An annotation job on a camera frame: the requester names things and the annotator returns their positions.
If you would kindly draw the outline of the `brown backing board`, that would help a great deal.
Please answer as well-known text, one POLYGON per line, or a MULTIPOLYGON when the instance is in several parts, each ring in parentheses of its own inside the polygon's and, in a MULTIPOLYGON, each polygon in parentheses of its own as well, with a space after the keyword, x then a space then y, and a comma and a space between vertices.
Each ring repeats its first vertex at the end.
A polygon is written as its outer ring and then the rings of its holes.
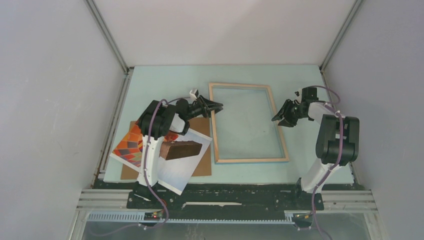
MULTIPOLYGON (((203 117, 192 118, 190 121, 190 129, 197 131, 201 134, 204 134, 208 137, 211 136, 210 133, 210 119, 203 117)), ((192 177, 205 177, 212 175, 212 167, 211 167, 211 147, 209 146, 203 155, 202 159, 198 163, 196 169, 194 170, 192 177)), ((120 180, 135 180, 138 176, 138 173, 126 166, 122 166, 120 180)))

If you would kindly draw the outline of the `dark brown wooden block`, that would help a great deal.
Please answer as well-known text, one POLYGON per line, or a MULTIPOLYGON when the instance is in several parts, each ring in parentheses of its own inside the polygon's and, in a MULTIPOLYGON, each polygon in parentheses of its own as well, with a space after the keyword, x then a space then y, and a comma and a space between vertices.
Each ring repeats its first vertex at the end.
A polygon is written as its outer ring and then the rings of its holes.
POLYGON ((195 141, 170 141, 162 143, 159 156, 166 161, 199 155, 202 144, 195 141))

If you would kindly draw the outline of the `wooden picture frame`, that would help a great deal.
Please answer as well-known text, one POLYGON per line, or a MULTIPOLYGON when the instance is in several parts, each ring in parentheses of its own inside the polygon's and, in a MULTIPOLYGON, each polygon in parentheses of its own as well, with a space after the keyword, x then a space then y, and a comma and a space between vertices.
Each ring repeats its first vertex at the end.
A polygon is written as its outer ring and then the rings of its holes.
POLYGON ((211 101, 222 103, 211 114, 217 164, 285 163, 290 157, 269 85, 211 82, 211 101))

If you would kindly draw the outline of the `colourful balloon photo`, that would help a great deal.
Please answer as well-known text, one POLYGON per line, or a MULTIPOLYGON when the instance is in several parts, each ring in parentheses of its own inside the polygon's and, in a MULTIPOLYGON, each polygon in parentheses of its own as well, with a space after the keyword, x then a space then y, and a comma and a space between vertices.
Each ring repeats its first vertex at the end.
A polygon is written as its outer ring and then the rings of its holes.
MULTIPOLYGON (((186 135, 178 135, 170 132, 164 142, 194 141, 202 144, 199 155, 173 160, 165 160, 162 157, 158 161, 158 183, 174 193, 181 195, 188 184, 193 172, 210 147, 212 138, 193 129, 188 130, 186 135)), ((114 150, 109 154, 106 172, 103 180, 108 183, 130 183, 135 180, 120 180, 123 165, 135 170, 139 175, 142 158, 142 134, 131 121, 127 134, 120 140, 114 150)))

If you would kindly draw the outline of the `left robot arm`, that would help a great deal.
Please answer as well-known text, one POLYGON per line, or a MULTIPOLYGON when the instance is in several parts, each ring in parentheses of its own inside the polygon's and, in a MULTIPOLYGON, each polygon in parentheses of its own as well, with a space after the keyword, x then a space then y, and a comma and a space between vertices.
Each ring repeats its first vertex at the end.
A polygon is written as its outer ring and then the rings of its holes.
POLYGON ((137 125, 142 134, 142 160, 137 177, 139 185, 152 189, 158 179, 160 148, 165 136, 172 132, 184 136, 190 127, 189 120, 202 116, 209 118, 224 105, 198 96, 193 102, 179 98, 173 104, 162 99, 153 100, 138 118, 137 125))

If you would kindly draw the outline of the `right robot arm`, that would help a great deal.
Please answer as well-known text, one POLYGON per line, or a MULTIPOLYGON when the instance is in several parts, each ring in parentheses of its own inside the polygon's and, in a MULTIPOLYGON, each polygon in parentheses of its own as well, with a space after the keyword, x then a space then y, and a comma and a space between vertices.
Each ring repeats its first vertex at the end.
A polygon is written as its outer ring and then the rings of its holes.
POLYGON ((287 99, 271 119, 278 126, 293 128, 298 120, 308 119, 319 124, 315 144, 316 160, 307 174, 297 181, 299 190, 291 194, 291 204, 304 209, 311 195, 319 194, 324 184, 337 170, 354 162, 359 155, 360 120, 345 116, 334 103, 320 100, 318 85, 295 92, 296 99, 287 99))

